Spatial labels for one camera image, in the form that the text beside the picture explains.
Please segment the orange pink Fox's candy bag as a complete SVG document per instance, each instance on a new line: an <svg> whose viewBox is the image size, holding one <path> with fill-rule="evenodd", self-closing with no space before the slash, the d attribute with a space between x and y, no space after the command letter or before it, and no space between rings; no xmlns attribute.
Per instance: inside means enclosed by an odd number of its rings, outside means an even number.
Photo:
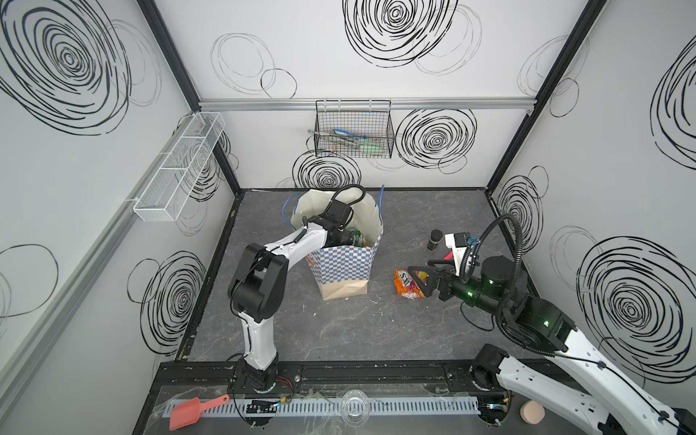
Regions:
<svg viewBox="0 0 696 435"><path fill-rule="evenodd" d="M397 269L394 273L393 283L397 294L401 297L411 300L425 298L422 290L418 288L417 284L406 270Z"/></svg>

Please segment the blue checkered paper bag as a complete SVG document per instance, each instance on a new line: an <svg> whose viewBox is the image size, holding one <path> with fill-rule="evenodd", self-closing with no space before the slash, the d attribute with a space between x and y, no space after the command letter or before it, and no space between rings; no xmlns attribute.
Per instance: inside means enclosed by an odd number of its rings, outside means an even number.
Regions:
<svg viewBox="0 0 696 435"><path fill-rule="evenodd" d="M290 268L306 261L324 300L367 293L373 261L384 234L382 199L374 198L359 184L350 184L336 191L308 190L297 200L290 225L299 230L303 219L324 212L332 199L352 206L353 217L345 227L362 231L370 246L334 246L313 252L301 248L298 254L291 255Z"/></svg>

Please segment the green Fox's spring tea bag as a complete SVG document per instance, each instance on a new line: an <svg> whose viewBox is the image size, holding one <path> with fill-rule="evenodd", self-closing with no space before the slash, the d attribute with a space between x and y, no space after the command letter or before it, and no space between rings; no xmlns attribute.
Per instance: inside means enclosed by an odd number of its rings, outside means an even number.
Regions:
<svg viewBox="0 0 696 435"><path fill-rule="evenodd" d="M370 246L368 239L358 228L350 228L350 233L353 236L353 246L357 248L367 248Z"/></svg>

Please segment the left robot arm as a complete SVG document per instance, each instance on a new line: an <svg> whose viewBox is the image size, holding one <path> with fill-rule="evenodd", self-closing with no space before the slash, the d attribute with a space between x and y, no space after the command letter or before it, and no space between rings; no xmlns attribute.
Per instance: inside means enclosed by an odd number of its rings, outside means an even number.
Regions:
<svg viewBox="0 0 696 435"><path fill-rule="evenodd" d="M357 239L355 232L346 227L312 217L278 241L245 247L229 285L228 297L231 313L240 319L243 327L243 362L249 376L259 382L276 376L274 316L284 300L290 269L315 251L352 247Z"/></svg>

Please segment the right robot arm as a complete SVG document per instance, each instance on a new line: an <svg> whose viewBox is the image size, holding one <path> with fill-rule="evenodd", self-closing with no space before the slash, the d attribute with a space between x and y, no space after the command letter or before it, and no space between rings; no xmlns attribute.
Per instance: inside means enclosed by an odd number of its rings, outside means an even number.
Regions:
<svg viewBox="0 0 696 435"><path fill-rule="evenodd" d="M547 358L579 384L571 388L539 373L508 352L486 344L469 373L483 390L520 393L587 434L692 434L695 417L650 396L625 376L576 324L547 300L534 297L505 257L484 260L480 277L465 279L453 261L431 260L407 272L426 297L457 297L493 315L500 333Z"/></svg>

